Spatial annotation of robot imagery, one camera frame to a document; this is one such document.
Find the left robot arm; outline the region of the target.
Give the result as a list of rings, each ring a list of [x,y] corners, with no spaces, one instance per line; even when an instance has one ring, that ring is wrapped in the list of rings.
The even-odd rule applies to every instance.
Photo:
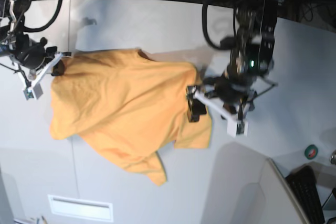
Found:
[[[207,14],[211,4],[231,3],[233,36],[224,37],[217,45],[208,34]],[[245,111],[254,109],[260,96],[252,89],[257,78],[264,79],[274,66],[275,27],[280,0],[203,0],[202,31],[207,44],[218,51],[230,51],[229,64],[221,76],[208,77],[202,82],[212,90],[207,99],[219,98],[223,109],[236,115],[239,121]]]

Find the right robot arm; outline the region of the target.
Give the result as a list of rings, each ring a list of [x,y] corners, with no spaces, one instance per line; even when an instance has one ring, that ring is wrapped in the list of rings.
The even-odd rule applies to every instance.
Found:
[[[38,33],[49,28],[58,17],[62,1],[58,0],[51,19],[43,26],[29,28],[25,26],[25,13],[33,0],[1,0],[1,19],[8,18],[9,24],[1,28],[2,54],[21,67],[36,72],[46,67],[55,58],[55,51],[45,48],[47,39],[32,41],[28,33]]]

